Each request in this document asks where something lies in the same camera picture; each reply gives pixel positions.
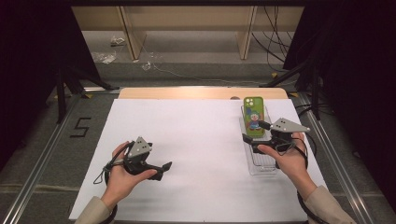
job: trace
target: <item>green phone case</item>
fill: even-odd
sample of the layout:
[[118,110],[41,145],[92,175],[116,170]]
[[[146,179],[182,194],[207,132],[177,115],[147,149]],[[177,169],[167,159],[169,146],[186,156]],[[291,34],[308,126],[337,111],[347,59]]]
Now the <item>green phone case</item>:
[[244,121],[247,135],[262,137],[264,129],[259,126],[259,120],[264,120],[264,102],[260,96],[249,96],[244,99]]

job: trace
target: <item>aluminum rail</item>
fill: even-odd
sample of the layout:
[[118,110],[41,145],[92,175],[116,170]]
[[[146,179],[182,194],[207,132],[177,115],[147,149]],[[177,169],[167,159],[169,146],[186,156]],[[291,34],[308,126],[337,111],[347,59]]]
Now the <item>aluminum rail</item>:
[[44,147],[43,152],[35,163],[35,167],[32,172],[29,174],[27,180],[23,184],[20,193],[14,200],[13,204],[9,207],[6,218],[3,220],[4,224],[14,224],[18,223],[25,209],[26,205],[29,203],[29,200],[35,190],[35,186],[38,183],[38,180],[44,173],[44,170],[51,158],[52,152],[56,148],[56,145],[59,142],[60,137],[62,136],[64,126],[66,125],[70,114],[72,113],[75,105],[77,104],[80,95],[74,95],[71,98],[71,102],[69,104],[68,111],[64,116],[64,119],[61,123],[56,124],[56,127],[49,138],[46,146]]
[[[311,104],[308,97],[304,93],[300,93],[301,95],[301,103],[303,105]],[[344,164],[341,162],[335,148],[330,141],[329,136],[326,134],[323,126],[321,125],[320,120],[316,120],[315,116],[311,111],[307,112],[307,115],[313,125],[313,130],[318,136],[320,143],[323,145],[323,149],[332,165],[332,168],[337,175],[338,180],[340,181],[341,187],[343,188],[350,205],[355,212],[355,215],[358,219],[358,223],[373,223],[374,220],[368,211],[367,205],[365,204],[363,198],[359,195],[358,190],[356,189],[353,181],[349,177],[347,173],[347,169]]]

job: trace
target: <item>clear plastic container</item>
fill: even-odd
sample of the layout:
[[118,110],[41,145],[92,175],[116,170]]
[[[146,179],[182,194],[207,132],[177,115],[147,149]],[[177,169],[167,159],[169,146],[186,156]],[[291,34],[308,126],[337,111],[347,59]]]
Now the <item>clear plastic container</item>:
[[[246,133],[245,122],[243,119],[243,107],[241,107],[242,118],[239,119],[239,123],[241,125],[241,132]],[[267,108],[264,106],[264,121],[272,123],[269,116]],[[271,138],[271,133],[268,130],[265,130],[264,136],[262,138],[254,138],[254,140],[263,140],[268,141]],[[244,142],[245,152],[247,156],[247,166],[248,171],[251,175],[275,175],[277,172],[276,169],[276,161],[264,154],[253,153],[253,149],[251,145]]]

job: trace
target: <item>white table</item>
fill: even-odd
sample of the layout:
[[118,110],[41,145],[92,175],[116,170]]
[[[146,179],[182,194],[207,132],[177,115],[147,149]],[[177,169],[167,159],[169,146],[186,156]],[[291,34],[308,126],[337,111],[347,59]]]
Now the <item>white table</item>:
[[[290,100],[264,100],[271,120],[299,122]],[[115,100],[70,219],[105,184],[93,180],[121,142],[153,143],[147,159],[173,162],[162,181],[147,180],[119,203],[116,220],[154,222],[285,222],[306,220],[296,189],[281,172],[250,175],[242,141],[240,100]],[[325,185],[313,156],[308,172]]]

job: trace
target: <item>human hand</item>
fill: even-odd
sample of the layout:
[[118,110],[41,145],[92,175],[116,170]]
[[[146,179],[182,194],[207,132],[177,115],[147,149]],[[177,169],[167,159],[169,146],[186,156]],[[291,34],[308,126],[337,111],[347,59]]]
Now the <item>human hand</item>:
[[[113,157],[117,152],[125,147],[129,142],[125,142],[119,145],[113,151]],[[117,159],[123,159],[125,154],[123,152],[117,157]],[[105,203],[109,210],[112,210],[116,204],[128,196],[132,189],[140,182],[145,179],[152,177],[157,174],[156,170],[147,170],[139,175],[130,175],[121,165],[116,165],[111,168],[110,176],[108,179],[106,191],[103,194],[101,200]]]
[[[292,138],[294,138],[293,141],[297,148],[305,153],[304,135],[302,133],[293,133]],[[266,145],[259,145],[258,149],[276,160],[279,168],[293,182],[304,200],[317,188],[306,171],[304,157],[296,149],[291,148],[283,155],[279,155],[277,151]]]

